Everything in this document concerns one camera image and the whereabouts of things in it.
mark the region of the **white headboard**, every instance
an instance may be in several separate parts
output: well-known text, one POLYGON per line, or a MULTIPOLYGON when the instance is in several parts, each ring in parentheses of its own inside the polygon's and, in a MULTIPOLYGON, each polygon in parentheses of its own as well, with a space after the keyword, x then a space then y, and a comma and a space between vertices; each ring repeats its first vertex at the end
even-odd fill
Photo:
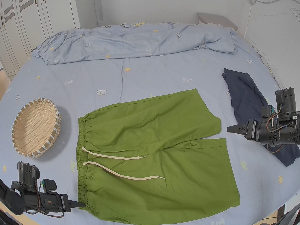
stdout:
POLYGON ((239 33, 258 49, 282 88, 294 87, 300 108, 300 0, 250 3, 239 33))

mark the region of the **navy blue garment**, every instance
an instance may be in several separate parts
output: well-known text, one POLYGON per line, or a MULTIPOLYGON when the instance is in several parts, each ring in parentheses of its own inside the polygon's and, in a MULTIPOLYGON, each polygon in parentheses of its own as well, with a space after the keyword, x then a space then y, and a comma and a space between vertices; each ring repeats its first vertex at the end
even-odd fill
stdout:
MULTIPOLYGON (((222 74, 226 81, 231 96, 231 106, 234 109, 234 116, 238 122, 247 123, 249 119, 260 118, 262 106, 267 106, 268 102, 257 88, 253 79, 248 73, 232 71, 224 68, 222 74)), ((275 152, 280 145, 270 147, 271 152, 275 152)), ((300 156, 299 147, 295 144, 286 144, 276 153, 273 153, 286 167, 291 165, 300 156)))

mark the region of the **clothing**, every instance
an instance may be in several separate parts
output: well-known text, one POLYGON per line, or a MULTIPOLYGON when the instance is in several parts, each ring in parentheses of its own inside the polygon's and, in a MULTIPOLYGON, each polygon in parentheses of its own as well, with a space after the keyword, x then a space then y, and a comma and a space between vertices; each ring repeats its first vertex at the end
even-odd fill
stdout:
MULTIPOLYGON (((231 106, 234 108, 234 116, 238 124, 247 123, 254 118, 260 120, 261 107, 267 106, 268 103, 250 75, 224 68, 222 76, 228 85, 231 106)), ((269 150, 275 152, 279 147, 280 145, 269 146, 269 150)), ((286 144, 273 154, 287 167, 299 158, 300 150, 295 144, 286 144)))
POLYGON ((102 220, 153 225, 238 206, 226 140, 200 139, 220 130, 197 89, 113 104, 79 118, 81 209, 102 220))

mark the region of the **woven basket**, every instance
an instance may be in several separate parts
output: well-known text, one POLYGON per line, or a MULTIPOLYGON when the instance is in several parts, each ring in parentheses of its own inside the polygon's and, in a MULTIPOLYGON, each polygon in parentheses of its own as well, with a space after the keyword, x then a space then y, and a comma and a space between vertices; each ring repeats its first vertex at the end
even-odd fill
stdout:
POLYGON ((12 127, 15 150, 24 157, 38 158, 55 142, 60 131, 60 115, 48 99, 27 103, 18 113, 12 127))

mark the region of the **drawstring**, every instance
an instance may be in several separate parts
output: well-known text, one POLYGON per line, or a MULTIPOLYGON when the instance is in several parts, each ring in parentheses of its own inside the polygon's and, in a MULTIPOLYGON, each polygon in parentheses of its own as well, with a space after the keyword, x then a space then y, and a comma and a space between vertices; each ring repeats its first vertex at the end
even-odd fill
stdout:
MULTIPOLYGON (((94 152, 90 152, 88 150, 86 150, 84 147, 81 147, 83 151, 86 151, 92 155, 95 155, 95 156, 98 156, 98 157, 103 157, 103 158, 112 158, 112 159, 122 159, 122 160, 132 160, 132 159, 140 159, 140 158, 145 158, 146 156, 144 157, 115 157, 115 156, 108 156, 108 155, 103 155, 103 154, 100 154, 100 153, 94 153, 94 152)), ((121 177, 121 178, 127 178, 127 179, 131 179, 131 180, 148 180, 148 179, 152 179, 152 178, 162 178, 162 179, 165 179, 163 177, 160 177, 160 176, 150 176, 150 177, 145 177, 145 178, 135 178, 135 177, 130 177, 130 176, 124 176, 124 175, 121 175, 121 174, 118 174, 117 172, 113 171, 113 170, 110 170, 109 168, 99 164, 99 163, 95 163, 95 162, 85 162, 83 163, 83 165, 86 165, 86 164, 94 164, 94 165, 97 165, 103 169, 105 169, 106 171, 118 176, 118 177, 121 177)))
POLYGON ((94 153, 86 150, 84 147, 81 147, 83 151, 88 152, 89 154, 95 155, 97 157, 103 157, 103 158, 112 158, 112 159, 122 159, 122 160, 133 160, 133 159, 140 159, 140 158, 146 158, 147 156, 144 157, 115 157, 115 156, 108 156, 108 155, 103 155, 100 153, 94 153))
POLYGON ((145 177, 145 178, 135 178, 135 177, 129 177, 129 176, 124 176, 124 175, 121 175, 121 174, 118 174, 117 172, 114 172, 113 170, 110 170, 109 168, 99 164, 99 163, 95 163, 95 162, 85 162, 83 163, 83 165, 86 165, 86 164, 94 164, 94 165, 97 165, 99 167, 102 167, 103 169, 107 170, 108 172, 118 176, 118 177, 121 177, 121 178, 127 178, 127 179, 131 179, 131 180, 148 180, 148 179, 152 179, 152 178, 163 178, 163 177, 160 177, 160 176, 150 176, 150 177, 145 177))

